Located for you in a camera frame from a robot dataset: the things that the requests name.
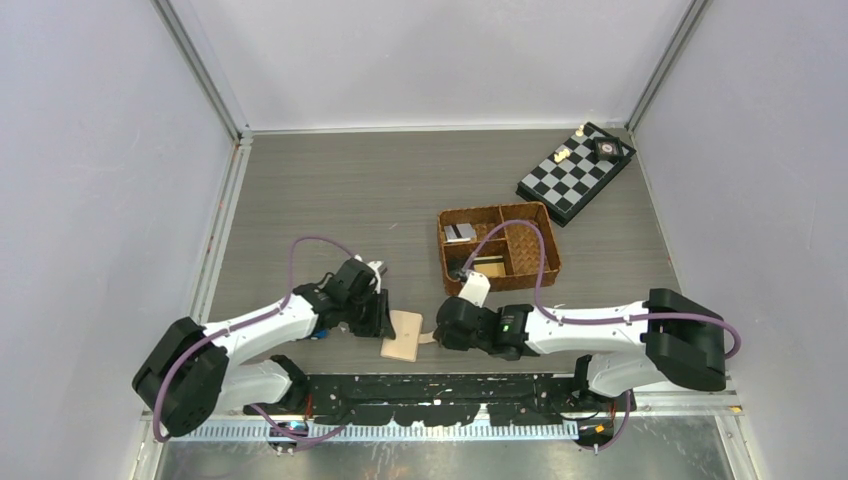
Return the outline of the beige leather card holder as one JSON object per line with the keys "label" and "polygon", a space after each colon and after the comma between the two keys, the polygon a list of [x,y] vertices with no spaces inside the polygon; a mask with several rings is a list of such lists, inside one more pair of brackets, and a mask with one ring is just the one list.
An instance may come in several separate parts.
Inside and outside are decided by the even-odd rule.
{"label": "beige leather card holder", "polygon": [[435,343],[433,332],[424,332],[424,317],[420,313],[391,310],[391,325],[395,338],[384,338],[380,349],[382,358],[416,362],[421,345]]}

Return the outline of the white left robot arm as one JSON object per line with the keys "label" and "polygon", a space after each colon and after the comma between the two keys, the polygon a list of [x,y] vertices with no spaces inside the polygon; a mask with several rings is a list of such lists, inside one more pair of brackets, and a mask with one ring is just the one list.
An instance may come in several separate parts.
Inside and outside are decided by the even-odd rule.
{"label": "white left robot arm", "polygon": [[296,413],[310,395],[307,375],[284,355],[261,362],[255,357],[339,325],[356,337],[395,338],[382,286],[385,271],[379,260],[353,257],[320,282],[300,285],[287,298],[240,317],[205,325],[180,318],[142,363],[132,389],[173,437],[228,411]]}

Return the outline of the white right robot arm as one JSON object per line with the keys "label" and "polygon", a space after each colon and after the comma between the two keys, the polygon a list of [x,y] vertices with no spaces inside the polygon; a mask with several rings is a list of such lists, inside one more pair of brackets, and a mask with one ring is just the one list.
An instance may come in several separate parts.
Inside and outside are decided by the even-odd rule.
{"label": "white right robot arm", "polygon": [[584,410],[637,387],[668,381],[718,392],[726,387],[725,337],[738,334],[716,312],[666,288],[647,299],[594,309],[512,304],[496,310],[450,297],[439,308],[433,337],[447,349],[479,349],[516,361],[577,352],[571,397]]}

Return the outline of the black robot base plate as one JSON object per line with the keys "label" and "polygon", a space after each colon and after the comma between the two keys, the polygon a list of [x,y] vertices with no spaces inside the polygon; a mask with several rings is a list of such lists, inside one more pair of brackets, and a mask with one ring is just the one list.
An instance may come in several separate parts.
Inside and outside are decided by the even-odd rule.
{"label": "black robot base plate", "polygon": [[319,425],[466,426],[486,412],[493,426],[588,421],[636,409],[620,395],[602,398],[552,373],[312,374],[295,383],[292,400],[263,404],[270,415],[308,415]]}

